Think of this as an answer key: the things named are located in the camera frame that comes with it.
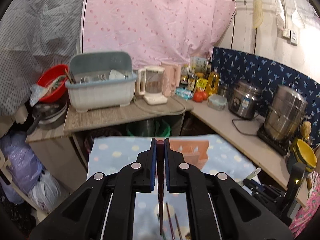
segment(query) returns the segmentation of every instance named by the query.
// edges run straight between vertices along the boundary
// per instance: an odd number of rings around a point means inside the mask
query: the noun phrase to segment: plastic bag
[[[56,90],[61,82],[66,78],[66,75],[58,76],[48,87],[42,87],[38,84],[33,84],[30,88],[31,96],[29,100],[30,106],[34,106],[38,101],[44,97],[47,93],[52,93],[52,91]]]
[[[12,174],[13,182],[22,192],[28,194],[38,181],[43,165],[25,142],[26,138],[24,132],[10,132],[0,139],[0,149],[4,157],[11,162],[7,169]],[[0,183],[10,202],[23,203],[24,200],[10,185],[6,185],[2,179]]]
[[[29,198],[45,212],[52,212],[69,195],[47,170],[41,173],[40,181],[29,192]]]
[[[49,91],[48,88],[33,84],[30,88],[31,96],[29,100],[30,106],[34,106]]]

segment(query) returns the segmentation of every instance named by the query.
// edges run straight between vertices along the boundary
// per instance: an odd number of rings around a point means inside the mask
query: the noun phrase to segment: sauce bottle
[[[195,86],[196,86],[196,75],[193,73],[190,73],[187,90],[193,91],[195,89]]]
[[[183,66],[180,83],[184,85],[188,85],[188,65]]]
[[[207,60],[207,70],[205,71],[205,74],[203,76],[204,79],[208,80],[210,76],[210,70],[211,70],[211,62]]]
[[[215,68],[209,75],[207,86],[205,91],[211,96],[218,92],[219,73],[218,68]]]

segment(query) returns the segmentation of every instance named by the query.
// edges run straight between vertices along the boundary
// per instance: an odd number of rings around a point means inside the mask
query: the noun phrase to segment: purple plastic bag
[[[25,142],[26,138],[24,132],[10,132],[0,138],[0,149],[4,157],[11,161],[11,166],[7,169],[12,174],[13,182],[22,192],[28,194],[38,181],[43,165]],[[2,179],[0,183],[10,202],[23,203],[24,200],[10,185],[6,185]]]

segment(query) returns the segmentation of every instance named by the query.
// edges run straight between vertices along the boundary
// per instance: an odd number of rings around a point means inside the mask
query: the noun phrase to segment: tomato
[[[202,91],[201,94],[203,96],[203,100],[208,100],[209,94],[206,91]]]
[[[196,101],[198,103],[201,103],[203,101],[203,95],[202,95],[202,92],[196,92],[194,95],[193,95],[193,98],[192,98],[193,101]]]

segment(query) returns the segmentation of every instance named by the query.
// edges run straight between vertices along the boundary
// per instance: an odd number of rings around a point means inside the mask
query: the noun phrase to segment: white plastic bag
[[[69,195],[47,170],[41,173],[40,181],[29,191],[29,198],[45,212],[52,212]]]
[[[33,84],[30,88],[31,96],[29,100],[30,106],[34,106],[49,91],[48,88]]]

